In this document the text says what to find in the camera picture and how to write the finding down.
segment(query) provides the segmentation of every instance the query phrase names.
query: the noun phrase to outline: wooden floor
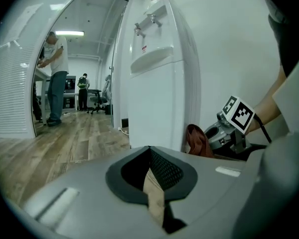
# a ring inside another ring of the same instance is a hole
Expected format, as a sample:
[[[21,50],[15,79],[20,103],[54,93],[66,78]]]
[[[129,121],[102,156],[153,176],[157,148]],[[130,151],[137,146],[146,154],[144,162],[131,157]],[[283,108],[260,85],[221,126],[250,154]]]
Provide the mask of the wooden floor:
[[[35,127],[35,139],[0,138],[0,187],[21,207],[38,189],[69,169],[130,148],[128,136],[113,129],[111,117],[104,113],[66,114],[61,125],[48,127],[36,122]],[[150,212],[161,225],[163,191],[151,171],[144,192],[149,196]]]

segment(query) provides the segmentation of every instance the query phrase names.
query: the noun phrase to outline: man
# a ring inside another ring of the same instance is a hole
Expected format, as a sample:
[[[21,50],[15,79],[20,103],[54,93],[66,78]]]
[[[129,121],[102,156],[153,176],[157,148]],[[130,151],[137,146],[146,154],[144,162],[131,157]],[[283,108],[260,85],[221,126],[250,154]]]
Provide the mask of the man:
[[[255,107],[255,112],[263,124],[267,124],[281,114],[272,96],[299,61],[299,0],[265,1],[269,9],[269,24],[277,40],[281,65],[276,81]],[[259,124],[252,120],[246,134],[259,127]]]
[[[79,107],[80,111],[87,110],[87,101],[88,101],[88,89],[90,87],[90,81],[87,78],[87,74],[83,74],[83,76],[79,79],[78,87],[79,87]]]
[[[50,118],[47,120],[48,126],[55,126],[61,123],[63,108],[63,94],[65,89],[68,69],[68,48],[65,37],[56,37],[54,32],[50,32],[46,43],[53,45],[51,58],[41,61],[39,67],[43,68],[51,65],[51,79],[48,89],[48,100],[51,108]]]

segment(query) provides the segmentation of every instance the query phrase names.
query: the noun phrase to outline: black sleeve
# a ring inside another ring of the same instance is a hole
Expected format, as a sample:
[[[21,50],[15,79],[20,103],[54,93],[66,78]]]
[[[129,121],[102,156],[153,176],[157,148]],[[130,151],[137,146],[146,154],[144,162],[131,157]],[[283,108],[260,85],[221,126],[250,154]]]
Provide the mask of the black sleeve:
[[[270,16],[269,23],[278,43],[281,64],[288,76],[299,61],[299,25],[277,23]]]

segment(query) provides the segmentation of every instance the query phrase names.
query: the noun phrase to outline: jeans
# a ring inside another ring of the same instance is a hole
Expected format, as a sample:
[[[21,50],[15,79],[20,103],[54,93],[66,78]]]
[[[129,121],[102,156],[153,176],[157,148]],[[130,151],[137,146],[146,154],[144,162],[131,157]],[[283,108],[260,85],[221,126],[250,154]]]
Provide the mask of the jeans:
[[[79,107],[80,110],[87,109],[87,100],[88,100],[88,90],[82,89],[79,90]]]
[[[56,72],[51,76],[48,89],[48,100],[51,108],[50,119],[60,120],[63,109],[63,94],[67,72]]]

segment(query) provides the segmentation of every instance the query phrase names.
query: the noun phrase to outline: door frame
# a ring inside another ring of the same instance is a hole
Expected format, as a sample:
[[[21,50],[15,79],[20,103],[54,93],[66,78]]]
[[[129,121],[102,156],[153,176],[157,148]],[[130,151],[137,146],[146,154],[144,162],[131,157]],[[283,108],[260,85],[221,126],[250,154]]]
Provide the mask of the door frame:
[[[33,68],[32,70],[29,70],[28,76],[27,76],[27,88],[28,90],[32,90],[33,85],[33,79],[34,79],[34,70],[36,65],[37,56],[41,51],[42,45],[44,43],[45,37],[47,36],[48,32],[51,30],[55,22],[58,20],[60,15],[64,12],[64,10],[73,2],[74,0],[70,0],[62,10],[59,11],[59,13],[49,21],[49,23],[44,27],[44,31],[42,32],[40,39],[41,42],[38,42],[36,45],[33,54],[30,59],[29,68]],[[114,128],[122,127],[122,121],[121,121],[121,103],[120,103],[120,93],[121,93],[121,70],[122,70],[122,50],[123,50],[123,42],[124,42],[124,35],[121,33],[125,33],[127,30],[127,18],[130,13],[131,6],[133,4],[133,0],[126,0],[126,10],[125,14],[122,19],[122,23],[119,29],[119,36],[117,39],[117,43],[114,47],[115,60],[113,61],[113,66],[116,68],[116,73],[114,79],[112,79],[111,85],[112,85],[112,100],[113,100],[113,123]],[[25,98],[29,102],[25,102],[25,111],[28,112],[27,118],[27,127],[29,128],[29,135],[31,135],[31,138],[35,138],[35,129],[34,129],[34,123],[32,120],[32,98],[31,98],[31,91],[28,91],[25,93]]]
[[[112,93],[113,92],[113,89],[112,89],[113,81],[112,81],[112,79],[113,79],[113,76],[115,77],[115,73],[114,73],[115,67],[114,67],[114,65],[115,65],[115,58],[118,55],[118,53],[115,52],[115,51],[117,51],[117,47],[118,47],[117,45],[118,45],[118,42],[119,42],[119,38],[121,37],[121,27],[122,27],[122,22],[123,22],[123,18],[124,18],[124,15],[125,15],[127,5],[128,5],[128,1],[127,1],[126,5],[124,6],[123,12],[121,14],[120,25],[119,25],[118,32],[116,33],[115,40],[114,40],[114,49],[113,49],[112,62],[111,62],[111,84],[110,84],[110,111],[111,112],[110,112],[110,114],[111,114],[111,125],[114,128],[122,127],[122,125],[116,125],[116,127],[114,126],[114,115],[113,115],[113,110],[114,109],[112,109],[112,105],[113,105],[113,98],[112,98],[112,96],[113,96],[113,93]]]

